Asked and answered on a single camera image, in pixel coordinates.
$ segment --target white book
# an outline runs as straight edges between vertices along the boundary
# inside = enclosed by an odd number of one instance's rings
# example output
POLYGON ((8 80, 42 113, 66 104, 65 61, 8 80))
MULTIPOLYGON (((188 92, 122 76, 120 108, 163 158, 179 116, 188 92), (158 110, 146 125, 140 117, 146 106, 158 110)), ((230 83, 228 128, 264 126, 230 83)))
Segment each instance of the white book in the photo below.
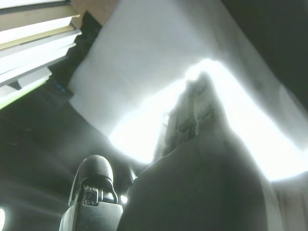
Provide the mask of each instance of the white book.
POLYGON ((34 59, 32 62, 30 62, 26 65, 23 65, 23 66, 20 66, 18 68, 15 68, 11 71, 5 72, 5 73, 0 75, 0 83, 5 82, 5 81, 7 81, 11 78, 18 76, 18 75, 21 75, 22 73, 30 71, 34 68, 42 66, 46 63, 49 63, 53 60, 56 60, 58 58, 63 57, 63 56, 66 55, 68 49, 70 49, 71 47, 74 47, 74 46, 75 46, 75 43, 72 43, 72 44, 64 46, 60 49, 51 51, 49 53, 42 54, 41 56, 36 57, 36 59, 34 59))
POLYGON ((65 0, 1 0, 0 9, 65 0))
POLYGON ((8 85, 0 87, 0 109, 38 88, 44 84, 51 75, 51 71, 45 67, 21 77, 18 80, 21 87, 20 90, 16 90, 8 85))
POLYGON ((0 44, 68 26, 78 16, 67 5, 0 14, 0 44))
POLYGON ((38 39, 22 45, 13 46, 0 51, 0 74, 31 63, 38 56, 72 44, 81 31, 75 29, 47 38, 38 39))

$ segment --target bright light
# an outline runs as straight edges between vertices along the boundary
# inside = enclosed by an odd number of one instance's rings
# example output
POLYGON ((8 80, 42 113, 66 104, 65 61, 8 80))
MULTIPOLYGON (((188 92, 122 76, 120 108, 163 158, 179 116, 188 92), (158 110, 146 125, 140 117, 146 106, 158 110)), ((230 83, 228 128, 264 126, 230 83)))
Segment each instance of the bright light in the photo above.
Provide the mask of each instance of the bright light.
POLYGON ((125 118, 109 137, 111 142, 128 155, 151 162, 165 113, 175 105, 186 81, 196 80, 202 72, 211 77, 231 129, 246 144, 268 179, 284 179, 307 170, 303 153, 252 101, 235 77, 221 63, 209 59, 189 68, 185 78, 125 118))
POLYGON ((5 222, 5 212, 0 208, 0 231, 2 231, 5 222))
POLYGON ((121 195, 121 201, 126 204, 127 203, 127 197, 121 195))

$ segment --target stack of books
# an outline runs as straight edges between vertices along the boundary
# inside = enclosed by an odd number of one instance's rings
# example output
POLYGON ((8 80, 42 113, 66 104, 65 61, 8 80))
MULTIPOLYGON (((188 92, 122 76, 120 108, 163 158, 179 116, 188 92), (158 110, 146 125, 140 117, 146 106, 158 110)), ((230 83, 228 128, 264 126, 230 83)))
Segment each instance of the stack of books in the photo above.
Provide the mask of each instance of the stack of books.
POLYGON ((0 1, 0 109, 45 83, 81 31, 64 0, 0 1))

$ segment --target bright spot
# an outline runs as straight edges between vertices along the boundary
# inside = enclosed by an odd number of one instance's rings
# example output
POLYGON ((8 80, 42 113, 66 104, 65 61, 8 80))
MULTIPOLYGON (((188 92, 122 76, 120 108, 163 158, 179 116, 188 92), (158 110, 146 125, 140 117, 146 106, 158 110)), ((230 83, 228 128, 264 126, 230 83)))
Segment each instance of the bright spot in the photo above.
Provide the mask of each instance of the bright spot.
POLYGON ((209 59, 189 68, 185 78, 154 95, 121 121, 109 136, 113 145, 123 153, 150 163, 166 113, 175 106, 186 81, 196 80, 203 72, 208 73, 214 83, 231 129, 246 144, 268 179, 284 179, 307 170, 303 152, 279 131, 221 63, 209 59))
POLYGON ((5 212, 0 208, 0 231, 2 231, 5 222, 5 212))
POLYGON ((127 197, 121 195, 121 201, 126 204, 127 203, 127 197))

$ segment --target white wall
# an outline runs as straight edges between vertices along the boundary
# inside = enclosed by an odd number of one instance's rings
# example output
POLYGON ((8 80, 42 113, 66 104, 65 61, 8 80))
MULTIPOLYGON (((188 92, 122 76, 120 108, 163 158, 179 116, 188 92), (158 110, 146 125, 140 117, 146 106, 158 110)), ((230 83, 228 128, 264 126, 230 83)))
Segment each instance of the white wall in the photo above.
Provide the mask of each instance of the white wall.
POLYGON ((204 58, 223 62, 280 129, 306 147, 306 115, 292 100, 284 102, 288 93, 219 0, 120 1, 71 80, 71 104, 110 135, 146 98, 204 58))

